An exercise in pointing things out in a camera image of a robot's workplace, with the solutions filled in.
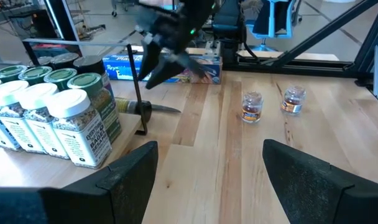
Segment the chair base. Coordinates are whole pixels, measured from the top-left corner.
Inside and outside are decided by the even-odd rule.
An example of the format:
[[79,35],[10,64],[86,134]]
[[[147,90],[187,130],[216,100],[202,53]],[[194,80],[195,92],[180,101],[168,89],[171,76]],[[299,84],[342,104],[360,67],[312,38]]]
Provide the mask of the chair base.
[[277,50],[272,48],[272,47],[268,47],[266,46],[265,44],[261,44],[257,47],[253,47],[251,50],[253,51],[267,51],[267,52],[276,52]]

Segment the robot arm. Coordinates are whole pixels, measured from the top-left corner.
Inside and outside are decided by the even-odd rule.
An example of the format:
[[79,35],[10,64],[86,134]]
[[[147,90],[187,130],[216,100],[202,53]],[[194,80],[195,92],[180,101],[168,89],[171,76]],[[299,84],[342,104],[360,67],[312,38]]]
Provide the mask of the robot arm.
[[[189,57],[185,51],[211,13],[219,9],[216,0],[180,0],[182,7],[176,12],[161,7],[139,3],[140,12],[136,18],[146,32],[142,46],[139,79],[153,71],[146,88],[151,89],[188,68],[204,77],[203,66]],[[170,55],[161,57],[162,49]]]

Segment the blue box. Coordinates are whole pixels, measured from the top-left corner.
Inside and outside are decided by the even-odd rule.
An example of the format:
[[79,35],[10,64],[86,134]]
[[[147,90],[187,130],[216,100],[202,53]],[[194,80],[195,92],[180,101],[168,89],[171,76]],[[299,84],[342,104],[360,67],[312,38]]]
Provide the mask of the blue box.
[[[222,58],[192,55],[192,58],[205,65],[206,77],[200,79],[192,71],[186,69],[181,74],[166,80],[167,83],[206,83],[221,84]],[[135,67],[137,73],[141,68],[142,55],[134,55]],[[106,72],[111,80],[132,80],[131,67],[129,65],[128,55],[108,55],[103,58]]]

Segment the blue chair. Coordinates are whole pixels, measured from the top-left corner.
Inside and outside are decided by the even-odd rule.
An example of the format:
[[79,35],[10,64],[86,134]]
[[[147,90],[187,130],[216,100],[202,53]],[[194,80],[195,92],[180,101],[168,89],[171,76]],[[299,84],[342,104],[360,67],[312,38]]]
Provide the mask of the blue chair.
[[[260,46],[253,48],[252,50],[256,51],[276,51],[275,49],[266,46],[266,39],[269,38],[278,38],[278,39],[289,39],[293,37],[293,30],[292,28],[295,27],[299,22],[302,21],[302,16],[298,14],[300,10],[300,5],[302,0],[292,0],[287,8],[287,17],[286,17],[286,28],[285,33],[277,34],[279,30],[275,30],[275,4],[277,2],[288,2],[288,0],[268,0],[270,2],[270,9],[269,9],[269,30],[268,34],[255,34],[252,33],[256,39],[262,39],[262,43]],[[249,28],[250,31],[254,29],[254,20],[246,21],[246,27]]]

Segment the knife handle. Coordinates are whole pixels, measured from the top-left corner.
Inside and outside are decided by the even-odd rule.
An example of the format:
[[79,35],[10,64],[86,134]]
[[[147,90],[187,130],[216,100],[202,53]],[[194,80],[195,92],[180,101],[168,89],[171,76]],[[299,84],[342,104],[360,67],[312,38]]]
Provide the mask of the knife handle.
[[[138,107],[138,101],[120,97],[116,97],[115,100],[119,113],[141,115]],[[142,101],[142,107],[144,109],[145,121],[148,123],[152,117],[152,104],[149,101]]]

